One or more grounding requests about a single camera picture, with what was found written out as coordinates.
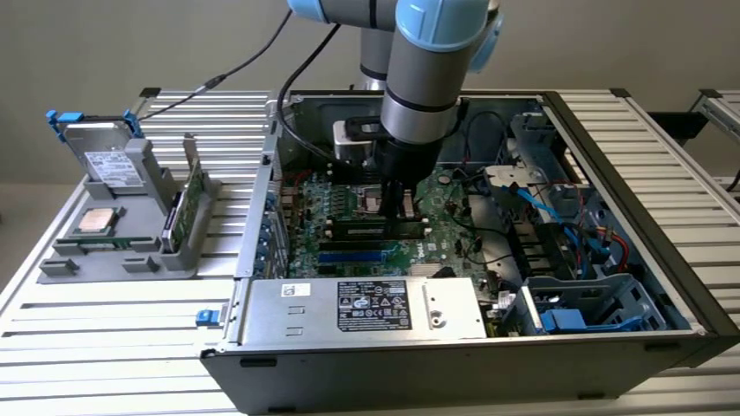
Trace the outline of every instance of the motherboard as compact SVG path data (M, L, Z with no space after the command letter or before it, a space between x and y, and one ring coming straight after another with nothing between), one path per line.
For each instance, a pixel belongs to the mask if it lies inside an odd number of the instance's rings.
M325 173L288 174L289 277L464 276L484 289L490 277L474 235L460 225L470 224L469 207L450 202L453 177L437 169L416 194L406 192L401 218L388 222L377 215L380 185L337 185Z

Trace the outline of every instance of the power supply label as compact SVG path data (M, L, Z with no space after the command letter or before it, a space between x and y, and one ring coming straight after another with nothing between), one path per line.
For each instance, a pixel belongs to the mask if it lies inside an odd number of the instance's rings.
M92 169L110 188L141 186L134 166L124 152L85 152Z
M412 328L404 280L337 283L336 326L342 332Z

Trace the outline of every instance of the white wall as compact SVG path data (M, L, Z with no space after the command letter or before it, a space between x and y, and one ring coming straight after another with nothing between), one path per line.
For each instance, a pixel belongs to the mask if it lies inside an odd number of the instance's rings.
M501 2L502 38L469 88L624 87L648 109L673 110L688 108L697 88L740 88L736 0ZM264 43L284 12L284 0L4 0L0 181L74 182L80 168L45 111L117 114L141 87L193 88ZM277 88L325 32L293 19L262 60L222 87ZM353 82L357 41L344 28L297 87ZM692 146L724 174L740 160L716 148L728 143Z

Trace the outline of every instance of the sticker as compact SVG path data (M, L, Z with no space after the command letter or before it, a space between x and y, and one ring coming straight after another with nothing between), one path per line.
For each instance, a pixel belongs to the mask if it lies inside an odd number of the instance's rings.
M280 296L310 296L310 283L284 284Z
M124 152L85 152L92 169L110 188L141 186L142 181Z
M412 329L404 280L338 282L336 326L342 332Z

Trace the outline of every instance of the robotic arm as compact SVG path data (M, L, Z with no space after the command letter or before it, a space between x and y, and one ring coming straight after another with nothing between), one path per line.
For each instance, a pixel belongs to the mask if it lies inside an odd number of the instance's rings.
M404 189L413 192L433 170L465 73L480 71L490 56L500 30L498 2L288 0L288 4L298 16L362 28L361 72L386 83L380 124L388 135L376 141L372 158L384 179L380 213L394 218ZM394 32L389 59L390 34L373 33L377 30Z

